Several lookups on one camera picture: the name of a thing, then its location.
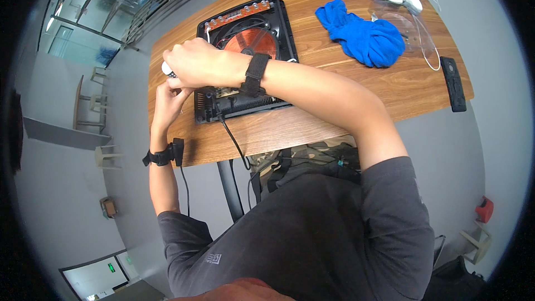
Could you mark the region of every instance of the black remote control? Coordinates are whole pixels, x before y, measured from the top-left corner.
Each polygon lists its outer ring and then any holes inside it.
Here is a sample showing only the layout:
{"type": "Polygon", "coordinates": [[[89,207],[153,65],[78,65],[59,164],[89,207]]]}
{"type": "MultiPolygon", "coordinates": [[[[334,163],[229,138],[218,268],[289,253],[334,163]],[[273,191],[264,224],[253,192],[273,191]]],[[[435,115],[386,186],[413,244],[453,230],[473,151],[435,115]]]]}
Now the black remote control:
{"type": "Polygon", "coordinates": [[[453,112],[466,111],[466,99],[461,84],[461,76],[457,70],[455,60],[450,57],[440,57],[440,64],[448,87],[449,103],[453,112]]]}

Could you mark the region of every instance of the window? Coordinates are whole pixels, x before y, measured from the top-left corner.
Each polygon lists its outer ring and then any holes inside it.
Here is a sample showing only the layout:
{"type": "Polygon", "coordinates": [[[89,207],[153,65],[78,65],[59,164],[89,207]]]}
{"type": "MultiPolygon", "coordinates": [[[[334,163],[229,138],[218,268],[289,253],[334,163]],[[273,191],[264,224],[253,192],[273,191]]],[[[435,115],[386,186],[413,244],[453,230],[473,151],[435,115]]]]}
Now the window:
{"type": "Polygon", "coordinates": [[[72,29],[60,26],[48,53],[57,57],[63,57],[65,55],[65,50],[67,49],[67,44],[69,43],[70,36],[72,34],[72,29]]]}

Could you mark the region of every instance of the black t-shirt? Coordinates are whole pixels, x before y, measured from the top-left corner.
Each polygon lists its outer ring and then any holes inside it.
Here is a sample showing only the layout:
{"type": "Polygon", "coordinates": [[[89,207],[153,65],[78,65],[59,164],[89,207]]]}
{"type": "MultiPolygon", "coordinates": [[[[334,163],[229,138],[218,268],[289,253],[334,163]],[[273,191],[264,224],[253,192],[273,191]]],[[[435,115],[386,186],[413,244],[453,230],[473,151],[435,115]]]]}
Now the black t-shirt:
{"type": "Polygon", "coordinates": [[[251,277],[296,300],[421,299],[434,233],[415,178],[408,157],[370,167],[361,186],[302,175],[215,242],[206,223],[162,212],[171,291],[195,296],[251,277]]]}

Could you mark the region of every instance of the person's left hand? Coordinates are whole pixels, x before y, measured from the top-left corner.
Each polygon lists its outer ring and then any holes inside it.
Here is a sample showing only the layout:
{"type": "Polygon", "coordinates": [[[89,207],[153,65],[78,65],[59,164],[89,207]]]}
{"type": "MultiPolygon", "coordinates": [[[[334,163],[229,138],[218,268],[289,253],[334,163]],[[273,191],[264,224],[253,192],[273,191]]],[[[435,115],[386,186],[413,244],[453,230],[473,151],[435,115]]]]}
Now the person's left hand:
{"type": "Polygon", "coordinates": [[[177,119],[184,102],[195,89],[172,89],[165,81],[156,89],[156,106],[151,131],[164,132],[177,119]]]}

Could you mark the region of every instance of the orange circuit board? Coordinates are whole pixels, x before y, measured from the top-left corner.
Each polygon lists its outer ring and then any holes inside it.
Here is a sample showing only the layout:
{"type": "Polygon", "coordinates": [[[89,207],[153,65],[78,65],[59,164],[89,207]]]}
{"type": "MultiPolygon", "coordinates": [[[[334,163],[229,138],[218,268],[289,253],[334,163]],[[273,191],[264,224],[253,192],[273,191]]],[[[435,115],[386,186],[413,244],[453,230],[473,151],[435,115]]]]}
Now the orange circuit board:
{"type": "Polygon", "coordinates": [[[206,33],[207,31],[214,30],[241,18],[260,13],[261,11],[269,10],[270,8],[271,3],[269,3],[267,0],[262,0],[260,3],[252,3],[250,6],[245,6],[244,8],[236,10],[227,15],[211,19],[210,22],[205,22],[204,32],[206,33]]]}

